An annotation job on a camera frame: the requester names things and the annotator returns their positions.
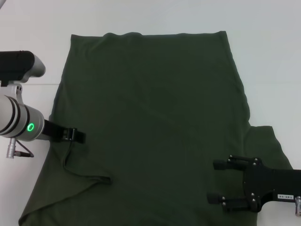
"sticker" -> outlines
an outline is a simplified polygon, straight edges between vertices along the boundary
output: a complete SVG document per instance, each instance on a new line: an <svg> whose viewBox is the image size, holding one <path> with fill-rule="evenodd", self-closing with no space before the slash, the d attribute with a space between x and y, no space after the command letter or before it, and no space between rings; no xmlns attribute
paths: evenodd
<svg viewBox="0 0 301 226"><path fill-rule="evenodd" d="M278 195L279 199L289 199L289 200L293 200L293 195L289 195L289 194L279 194Z"/></svg>

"dark green cloth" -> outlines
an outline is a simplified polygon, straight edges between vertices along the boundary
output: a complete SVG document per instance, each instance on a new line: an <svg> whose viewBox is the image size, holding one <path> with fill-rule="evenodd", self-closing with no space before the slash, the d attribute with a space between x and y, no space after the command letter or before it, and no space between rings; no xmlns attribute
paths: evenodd
<svg viewBox="0 0 301 226"><path fill-rule="evenodd" d="M290 169L271 127L251 127L226 32L71 37L52 121L87 133L51 143L22 226L254 226L207 192L243 195L229 154Z"/></svg>

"white surface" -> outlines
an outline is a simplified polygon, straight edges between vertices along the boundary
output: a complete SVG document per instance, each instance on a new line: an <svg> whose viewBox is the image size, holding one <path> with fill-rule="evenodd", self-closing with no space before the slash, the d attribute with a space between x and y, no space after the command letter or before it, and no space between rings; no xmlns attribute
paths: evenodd
<svg viewBox="0 0 301 226"><path fill-rule="evenodd" d="M24 86L24 102L47 117L70 35L204 33L225 30L245 85L252 125L271 125L301 169L301 1L299 0L8 0L0 10L0 51L30 50L46 65ZM44 162L48 143L27 145L35 159L5 159L0 139L0 225L15 226ZM297 226L293 203L268 203L259 226Z"/></svg>

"green led ring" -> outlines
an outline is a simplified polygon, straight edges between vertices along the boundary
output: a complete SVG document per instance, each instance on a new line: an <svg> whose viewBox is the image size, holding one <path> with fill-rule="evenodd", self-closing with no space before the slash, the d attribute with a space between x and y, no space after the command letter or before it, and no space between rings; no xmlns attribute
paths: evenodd
<svg viewBox="0 0 301 226"><path fill-rule="evenodd" d="M28 131L28 132L31 132L31 131L33 131L33 129L34 129L34 124L33 124L33 123L30 123L30 124L27 126L27 131Z"/></svg>

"metal connector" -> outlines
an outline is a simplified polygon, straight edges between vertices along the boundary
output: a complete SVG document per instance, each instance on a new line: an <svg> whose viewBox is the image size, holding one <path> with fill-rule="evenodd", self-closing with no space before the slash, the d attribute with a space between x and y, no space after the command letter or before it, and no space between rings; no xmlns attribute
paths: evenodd
<svg viewBox="0 0 301 226"><path fill-rule="evenodd" d="M296 216L301 217L301 197L298 196L295 198L296 201Z"/></svg>
<svg viewBox="0 0 301 226"><path fill-rule="evenodd" d="M11 138L8 146L8 153L6 157L8 159L13 159L16 151L16 138Z"/></svg>

